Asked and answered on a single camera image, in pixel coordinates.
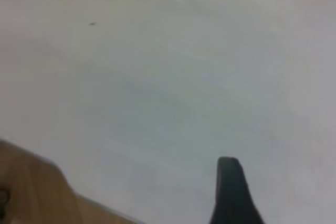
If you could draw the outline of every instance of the black object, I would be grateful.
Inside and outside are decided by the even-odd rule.
[[[264,224],[236,158],[218,160],[216,205],[210,224]]]
[[[11,193],[8,189],[0,188],[0,223],[3,223],[6,216],[6,205],[11,198]]]

